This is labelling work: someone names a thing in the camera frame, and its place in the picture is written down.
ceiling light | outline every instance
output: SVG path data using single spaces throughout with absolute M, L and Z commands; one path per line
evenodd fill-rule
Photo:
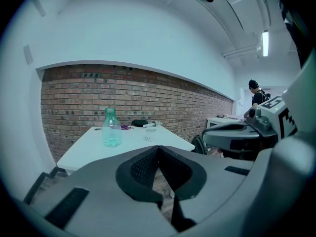
M 269 33 L 267 31 L 262 33 L 262 46 L 263 46 L 263 56 L 268 56 L 268 53 L 269 53 Z

air conditioning unit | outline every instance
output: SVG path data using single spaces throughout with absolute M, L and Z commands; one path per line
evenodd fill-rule
M 246 33 L 261 34 L 271 25 L 266 0 L 227 0 Z

black baseboard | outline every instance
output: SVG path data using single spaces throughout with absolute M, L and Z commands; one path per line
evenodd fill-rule
M 39 175 L 38 179 L 34 182 L 32 187 L 30 188 L 29 192 L 26 194 L 23 202 L 26 204 L 30 204 L 35 193 L 38 191 L 39 187 L 41 186 L 42 182 L 45 180 L 45 178 L 54 178 L 57 172 L 63 172 L 66 173 L 66 171 L 63 168 L 54 167 L 52 171 L 48 174 L 46 172 L 43 172 Z
M 30 188 L 29 192 L 26 194 L 23 202 L 26 204 L 30 204 L 35 193 L 38 191 L 40 185 L 42 184 L 42 182 L 45 180 L 45 178 L 47 177 L 47 173 L 43 172 L 41 175 L 39 175 L 38 179 L 34 182 L 34 184 L 32 185 L 32 187 Z

person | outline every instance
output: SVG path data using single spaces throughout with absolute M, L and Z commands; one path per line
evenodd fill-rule
M 251 109 L 255 109 L 258 105 L 267 101 L 266 93 L 259 88 L 259 84 L 255 80 L 250 80 L 248 85 L 251 93 L 254 94 L 254 96 L 252 97 L 252 106 L 243 115 L 244 118 L 246 118 L 249 115 Z

